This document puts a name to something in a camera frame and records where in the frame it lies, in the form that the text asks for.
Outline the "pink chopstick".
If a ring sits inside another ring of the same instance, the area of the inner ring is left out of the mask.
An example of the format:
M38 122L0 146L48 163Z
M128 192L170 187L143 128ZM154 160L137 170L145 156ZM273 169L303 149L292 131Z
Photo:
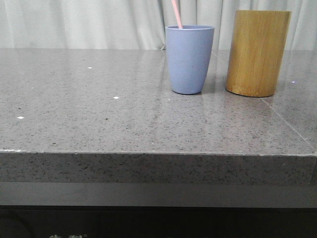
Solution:
M179 7L178 7L178 1L177 0L172 0L171 1L172 6L173 6L173 10L174 10L174 14L175 14L175 18L177 21L177 25L179 29L183 28L183 24L181 21L181 16L180 16L180 11L179 11Z

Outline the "bamboo wooden cylinder holder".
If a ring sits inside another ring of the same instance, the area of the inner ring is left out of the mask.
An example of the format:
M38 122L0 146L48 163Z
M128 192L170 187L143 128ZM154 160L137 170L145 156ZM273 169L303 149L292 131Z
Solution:
M290 11L236 11L227 91L247 97L275 94L290 19Z

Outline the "dark cabinet front with lettering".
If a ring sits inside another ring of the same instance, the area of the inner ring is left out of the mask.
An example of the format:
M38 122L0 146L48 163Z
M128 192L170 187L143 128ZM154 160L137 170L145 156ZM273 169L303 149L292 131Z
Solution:
M3 238L314 238L316 209L0 208Z

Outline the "white curtain backdrop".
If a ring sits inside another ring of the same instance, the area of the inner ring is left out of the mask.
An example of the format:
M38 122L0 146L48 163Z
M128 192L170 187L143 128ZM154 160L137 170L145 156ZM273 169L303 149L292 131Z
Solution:
M228 50L237 10L291 12L286 49L317 48L314 0L180 0L182 23L215 28L213 48ZM2 48L160 50L175 25L168 0L3 0Z

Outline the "blue plastic cup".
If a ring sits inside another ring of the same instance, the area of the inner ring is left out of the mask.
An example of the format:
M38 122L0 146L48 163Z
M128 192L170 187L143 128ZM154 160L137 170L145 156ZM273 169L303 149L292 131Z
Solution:
M202 91L207 77L215 28L207 25L167 26L166 56L171 89L193 95Z

